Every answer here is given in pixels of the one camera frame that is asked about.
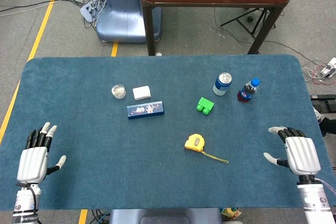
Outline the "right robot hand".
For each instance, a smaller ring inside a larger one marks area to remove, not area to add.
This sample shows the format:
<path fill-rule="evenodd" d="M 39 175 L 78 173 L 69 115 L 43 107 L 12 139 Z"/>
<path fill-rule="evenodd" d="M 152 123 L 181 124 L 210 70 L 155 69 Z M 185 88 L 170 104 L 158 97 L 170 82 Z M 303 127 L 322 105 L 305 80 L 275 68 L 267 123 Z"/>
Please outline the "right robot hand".
<path fill-rule="evenodd" d="M 280 159 L 264 152 L 263 155 L 270 163 L 289 168 L 298 176 L 316 175 L 320 170 L 320 162 L 316 147 L 311 138 L 301 130 L 291 127 L 273 126 L 268 132 L 278 135 L 284 143 L 287 159 Z"/>

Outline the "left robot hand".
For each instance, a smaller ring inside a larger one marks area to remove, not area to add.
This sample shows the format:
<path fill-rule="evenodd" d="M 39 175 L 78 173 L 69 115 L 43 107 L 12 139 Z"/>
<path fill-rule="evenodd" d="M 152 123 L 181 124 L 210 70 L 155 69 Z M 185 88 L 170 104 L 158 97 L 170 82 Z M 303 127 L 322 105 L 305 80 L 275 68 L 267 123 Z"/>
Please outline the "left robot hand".
<path fill-rule="evenodd" d="M 19 186 L 27 187 L 31 184 L 41 183 L 46 176 L 60 170 L 66 155 L 61 156 L 58 163 L 48 167 L 48 155 L 57 126 L 50 126 L 46 122 L 43 127 L 33 130 L 26 141 L 22 151 L 17 172 Z"/>

